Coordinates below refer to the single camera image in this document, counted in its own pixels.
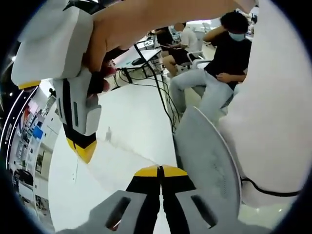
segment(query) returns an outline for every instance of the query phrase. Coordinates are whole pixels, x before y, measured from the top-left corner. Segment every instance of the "knee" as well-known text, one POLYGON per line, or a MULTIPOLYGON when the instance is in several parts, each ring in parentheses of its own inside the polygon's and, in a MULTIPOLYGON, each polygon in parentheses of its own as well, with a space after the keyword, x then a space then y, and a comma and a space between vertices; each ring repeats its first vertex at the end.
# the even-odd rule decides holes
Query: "knee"
POLYGON ((179 90, 179 80, 178 77, 173 77, 170 81, 170 90, 175 91, 175 90, 179 90))
POLYGON ((162 62, 165 64, 174 64, 175 63, 175 59, 174 57, 172 57, 171 55, 166 56, 162 59, 162 62))
POLYGON ((164 58, 162 59, 162 63, 163 63, 163 64, 168 64, 169 61, 170 61, 169 56, 166 56, 166 57, 164 57, 164 58))

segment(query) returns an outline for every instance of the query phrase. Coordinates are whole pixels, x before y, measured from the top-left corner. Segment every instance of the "black hair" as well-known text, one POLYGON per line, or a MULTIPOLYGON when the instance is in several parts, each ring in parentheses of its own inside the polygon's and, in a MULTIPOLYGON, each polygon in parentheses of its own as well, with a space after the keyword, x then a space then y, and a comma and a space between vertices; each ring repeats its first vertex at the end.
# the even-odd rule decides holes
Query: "black hair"
POLYGON ((233 11, 226 13, 220 19, 221 25, 230 32, 246 33, 248 31, 248 20, 241 13, 233 11))

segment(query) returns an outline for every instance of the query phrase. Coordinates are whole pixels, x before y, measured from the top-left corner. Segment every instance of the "white cabinet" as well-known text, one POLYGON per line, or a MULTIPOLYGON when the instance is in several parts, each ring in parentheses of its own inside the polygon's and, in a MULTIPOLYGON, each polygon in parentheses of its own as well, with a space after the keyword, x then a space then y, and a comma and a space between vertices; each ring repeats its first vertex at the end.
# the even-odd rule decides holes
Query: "white cabinet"
POLYGON ((35 195, 48 199, 48 181, 39 177, 34 179, 35 195))
POLYGON ((50 128, 56 134, 59 134, 60 128, 62 127, 62 122, 59 119, 59 116, 55 113, 57 109, 56 103, 53 104, 49 113, 46 115, 42 129, 46 129, 46 127, 50 128))
POLYGON ((46 131, 43 133, 42 143, 52 151, 57 138, 58 135, 50 128, 47 128, 46 131))

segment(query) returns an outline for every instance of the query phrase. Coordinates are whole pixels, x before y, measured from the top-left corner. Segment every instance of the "jeans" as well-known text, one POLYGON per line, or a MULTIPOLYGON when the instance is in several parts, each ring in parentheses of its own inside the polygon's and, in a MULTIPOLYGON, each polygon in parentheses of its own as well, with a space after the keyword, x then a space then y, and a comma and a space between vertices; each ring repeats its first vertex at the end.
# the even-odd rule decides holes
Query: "jeans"
POLYGON ((210 120, 217 120, 217 113, 223 104, 231 97, 233 90, 223 82, 203 69, 191 70, 174 77, 170 82, 172 99, 178 112, 186 109, 184 89, 195 86, 206 86, 201 97, 199 110, 210 120))

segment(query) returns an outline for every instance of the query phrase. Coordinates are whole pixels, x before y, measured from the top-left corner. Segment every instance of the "black cable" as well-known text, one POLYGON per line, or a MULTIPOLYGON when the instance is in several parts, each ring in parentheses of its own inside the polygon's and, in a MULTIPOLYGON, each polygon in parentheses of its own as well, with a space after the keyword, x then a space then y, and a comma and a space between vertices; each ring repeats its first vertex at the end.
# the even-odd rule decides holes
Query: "black cable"
POLYGON ((117 84, 116 74, 114 75, 114 83, 115 83, 115 85, 116 85, 118 88, 120 88, 120 86, 117 84))
MULTIPOLYGON (((144 79, 137 79, 137 78, 133 78, 133 77, 130 77, 130 78, 131 78, 131 79, 134 79, 134 80, 144 80, 144 79)), ((152 79, 152 80, 154 80, 154 78, 149 78, 148 76, 145 76, 145 79, 152 79)), ((159 81, 162 82, 163 84, 165 84, 166 87, 167 87, 167 89, 168 89, 168 91, 169 91, 169 86, 168 86, 168 84, 165 83, 165 82, 163 82, 162 80, 159 80, 159 81)), ((177 120, 178 120, 178 122, 180 122, 180 116, 179 116, 179 114, 178 114, 178 111, 177 111, 177 108, 176 108, 176 105, 175 105, 174 101, 173 101, 172 98, 170 97, 169 92, 166 92, 166 91, 165 91, 165 93, 168 95, 168 97, 169 97, 169 99, 170 99, 172 105, 174 106, 175 112, 177 113, 177 120)), ((175 115, 174 115, 174 112, 173 112, 173 109, 172 109, 172 106, 171 106, 171 105, 170 105, 170 108, 171 108, 171 111, 172 111, 172 113, 173 113, 173 122, 174 122, 174 124, 175 124, 175 123, 176 123, 176 117, 175 117, 175 115)))
POLYGON ((171 118, 170 118, 169 113, 168 113, 167 110, 166 110, 165 102, 164 102, 164 100, 163 100, 163 98, 162 98, 162 95, 161 95, 160 86, 159 86, 159 83, 158 83, 158 79, 157 79, 156 73, 155 73, 155 71, 152 69, 152 67, 150 66, 150 64, 148 63, 148 61, 145 59, 145 57, 143 56, 143 54, 141 53, 141 51, 138 49, 138 47, 137 47, 136 44, 134 44, 134 47, 135 47, 137 53, 140 55, 140 57, 145 61, 145 64, 149 67, 149 69, 150 69, 151 72, 153 73, 153 76, 154 76, 155 82, 156 82, 156 86, 157 86, 157 90, 158 90, 158 93, 159 93, 159 96, 160 96, 160 99, 161 99, 162 106, 163 106, 164 111, 166 112, 166 114, 167 114, 167 116, 168 116, 168 118, 169 118, 169 120, 170 120, 170 123, 171 123, 171 126, 172 126, 171 129, 172 129, 172 132, 173 132, 174 125, 173 125, 173 123, 172 123, 172 121, 171 121, 171 118))
MULTIPOLYGON (((121 76, 119 76, 119 78, 120 78, 122 81, 124 81, 124 82, 126 82, 126 83, 129 83, 128 81, 126 81, 126 80, 124 80, 123 78, 121 78, 121 76)), ((131 84, 137 85, 137 86, 148 86, 148 87, 155 87, 155 88, 157 88, 157 86, 155 86, 155 85, 149 85, 149 84, 135 84, 135 83, 131 83, 131 84)), ((163 88, 160 88, 160 90, 163 90, 163 91, 165 92, 165 94, 168 95, 170 101, 172 102, 172 104, 174 105, 175 110, 176 110, 176 106, 175 106, 175 104, 174 104, 172 98, 170 97, 169 93, 168 93, 165 89, 163 89, 163 88)), ((173 111, 171 105, 170 105, 170 109, 171 109, 171 111, 172 111, 172 113, 173 113, 173 120, 171 120, 170 116, 169 116, 169 120, 170 120, 170 123, 171 123, 171 125, 172 125, 172 132, 174 133, 174 129, 176 129, 176 128, 175 128, 176 119, 175 119, 174 111, 173 111)))
POLYGON ((258 185, 249 178, 242 178, 241 182, 244 182, 244 181, 250 182, 254 186, 254 188, 257 189, 259 192, 263 194, 268 194, 271 196, 290 197, 290 196, 297 196, 301 192, 300 190, 297 192, 290 192, 290 193, 279 193, 279 192, 267 191, 267 190, 259 188, 258 185))
MULTIPOLYGON (((144 74, 145 74, 145 79, 152 79, 152 78, 149 78, 149 77, 146 75, 146 73, 144 73, 144 74)), ((122 81, 128 83, 127 81, 125 81, 124 79, 122 79, 121 76, 119 76, 119 77, 120 77, 120 79, 121 79, 122 81)), ((131 78, 131 79, 135 79, 135 80, 144 80, 144 79, 137 79, 137 78, 132 78, 132 77, 130 77, 130 78, 131 78)), ((163 82, 162 80, 159 80, 159 81, 162 82, 163 84, 165 84, 165 85, 167 86, 167 89, 169 90, 169 87, 168 87, 167 83, 163 82)), ((172 100, 172 98, 170 97, 169 93, 168 93, 166 90, 164 90, 164 89, 161 89, 161 90, 163 90, 163 91, 168 95, 168 97, 169 97, 171 103, 173 104, 173 106, 174 106, 174 108, 175 108, 175 112, 177 113, 177 120, 178 120, 178 122, 180 122, 180 116, 179 116, 179 114, 178 114, 178 111, 177 111, 177 108, 176 108, 176 105, 175 105, 174 101, 172 100)), ((171 109, 171 111, 172 111, 172 113, 173 113, 173 123, 174 123, 174 125, 175 125, 175 124, 176 124, 176 117, 175 117, 175 115, 174 115, 174 111, 173 111, 173 109, 172 109, 172 106, 171 106, 170 102, 169 102, 169 105, 170 105, 170 109, 171 109)))

